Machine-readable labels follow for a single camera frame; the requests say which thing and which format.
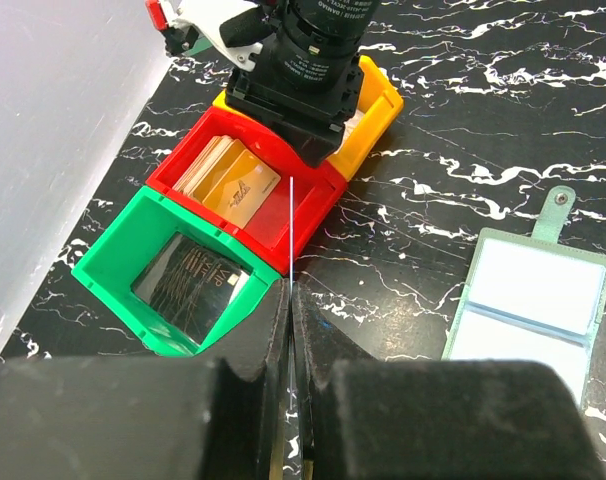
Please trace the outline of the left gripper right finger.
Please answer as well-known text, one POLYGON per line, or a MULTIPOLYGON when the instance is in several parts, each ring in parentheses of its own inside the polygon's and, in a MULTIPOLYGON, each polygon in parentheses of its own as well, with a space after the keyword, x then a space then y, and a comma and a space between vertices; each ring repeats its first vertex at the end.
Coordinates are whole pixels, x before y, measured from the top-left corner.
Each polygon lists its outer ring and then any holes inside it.
POLYGON ((529 361, 386 362, 291 295, 306 479, 602 479, 573 398, 529 361))

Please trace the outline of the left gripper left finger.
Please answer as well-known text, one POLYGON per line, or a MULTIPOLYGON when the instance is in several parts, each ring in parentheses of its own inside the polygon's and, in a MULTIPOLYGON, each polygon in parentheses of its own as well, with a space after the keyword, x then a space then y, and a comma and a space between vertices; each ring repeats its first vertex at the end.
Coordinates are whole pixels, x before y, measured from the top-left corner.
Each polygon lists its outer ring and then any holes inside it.
POLYGON ((289 288, 203 353, 0 366, 0 479, 279 479, 289 288))

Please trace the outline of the green card holder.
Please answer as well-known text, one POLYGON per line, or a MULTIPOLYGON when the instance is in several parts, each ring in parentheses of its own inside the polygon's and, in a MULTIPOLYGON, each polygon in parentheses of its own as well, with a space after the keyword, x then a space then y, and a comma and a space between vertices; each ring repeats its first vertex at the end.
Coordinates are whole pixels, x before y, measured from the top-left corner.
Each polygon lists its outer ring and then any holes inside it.
POLYGON ((442 357, 534 361, 582 404, 606 303, 606 255, 560 244, 576 200, 552 188, 533 230, 481 230, 442 357))

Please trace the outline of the red plastic bin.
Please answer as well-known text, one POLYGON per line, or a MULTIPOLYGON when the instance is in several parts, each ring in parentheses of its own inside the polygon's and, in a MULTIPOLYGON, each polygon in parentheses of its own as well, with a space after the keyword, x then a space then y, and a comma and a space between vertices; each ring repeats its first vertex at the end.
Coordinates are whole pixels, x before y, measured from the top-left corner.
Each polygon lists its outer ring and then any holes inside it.
POLYGON ((200 117, 146 184, 281 274, 347 187, 329 163, 305 165, 271 130, 218 107, 200 117))

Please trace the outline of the yellow plastic bin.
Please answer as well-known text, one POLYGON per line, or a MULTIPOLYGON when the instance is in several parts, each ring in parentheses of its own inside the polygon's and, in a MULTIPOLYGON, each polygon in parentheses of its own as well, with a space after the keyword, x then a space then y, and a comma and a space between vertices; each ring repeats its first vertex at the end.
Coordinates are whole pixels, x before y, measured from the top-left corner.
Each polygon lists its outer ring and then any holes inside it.
POLYGON ((275 137, 268 129, 246 115, 225 104, 225 93, 220 92, 213 100, 211 106, 241 118, 244 125, 252 125, 263 139, 254 148, 261 152, 265 149, 264 143, 268 140, 276 142, 276 150, 269 151, 269 159, 274 160, 273 167, 285 176, 305 179, 315 182, 321 177, 327 177, 332 182, 343 177, 349 181, 372 151, 377 141, 401 112, 404 101, 396 88, 392 85, 374 61, 363 55, 359 66, 364 74, 361 92, 358 99, 357 110, 364 113, 359 125, 348 138, 343 138, 340 148, 331 154, 316 169, 306 166, 293 152, 292 148, 275 137))

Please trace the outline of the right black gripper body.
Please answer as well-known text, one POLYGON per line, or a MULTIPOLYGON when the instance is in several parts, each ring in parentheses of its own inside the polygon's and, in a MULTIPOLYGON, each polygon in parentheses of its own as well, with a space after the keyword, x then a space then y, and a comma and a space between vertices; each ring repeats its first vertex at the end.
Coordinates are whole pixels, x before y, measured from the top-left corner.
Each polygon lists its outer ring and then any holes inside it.
POLYGON ((227 47, 261 45, 236 67, 225 103, 283 139, 309 167, 342 144, 364 73, 359 46, 376 1, 257 1, 225 22, 227 47))

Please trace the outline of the green plastic bin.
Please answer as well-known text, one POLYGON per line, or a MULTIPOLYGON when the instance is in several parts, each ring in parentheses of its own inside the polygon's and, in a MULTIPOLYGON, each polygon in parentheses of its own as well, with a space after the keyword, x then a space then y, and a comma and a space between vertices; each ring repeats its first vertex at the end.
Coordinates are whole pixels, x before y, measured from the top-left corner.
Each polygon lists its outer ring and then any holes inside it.
POLYGON ((231 235, 141 188, 73 276, 152 352, 203 352, 247 318, 280 275, 231 235))

